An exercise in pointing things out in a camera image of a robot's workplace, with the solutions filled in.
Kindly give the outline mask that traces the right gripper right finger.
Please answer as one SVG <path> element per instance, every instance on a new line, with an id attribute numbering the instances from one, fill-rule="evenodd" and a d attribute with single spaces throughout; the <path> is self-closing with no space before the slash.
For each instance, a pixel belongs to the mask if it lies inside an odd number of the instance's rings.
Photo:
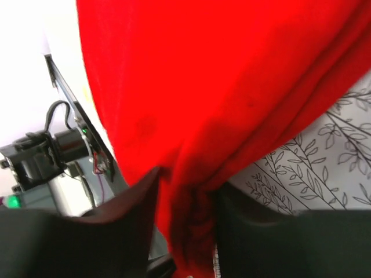
<path id="1" fill-rule="evenodd" d="M 370 211 L 278 213 L 231 184 L 215 196 L 223 277 L 369 277 Z"/>

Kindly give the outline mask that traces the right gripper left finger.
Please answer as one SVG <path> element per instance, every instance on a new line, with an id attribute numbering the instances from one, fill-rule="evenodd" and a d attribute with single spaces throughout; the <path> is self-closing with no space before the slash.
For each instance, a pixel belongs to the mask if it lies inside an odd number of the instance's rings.
<path id="1" fill-rule="evenodd" d="M 1 211 L 2 277 L 146 277 L 160 169 L 83 217 Z"/>

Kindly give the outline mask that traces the red t shirt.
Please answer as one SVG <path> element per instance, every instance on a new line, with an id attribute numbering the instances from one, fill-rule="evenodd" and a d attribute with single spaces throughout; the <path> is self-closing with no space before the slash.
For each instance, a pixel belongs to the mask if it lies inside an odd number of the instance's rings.
<path id="1" fill-rule="evenodd" d="M 369 1 L 78 1 L 97 113 L 129 185 L 162 167 L 177 277 L 213 276 L 212 192 L 370 69 Z"/>

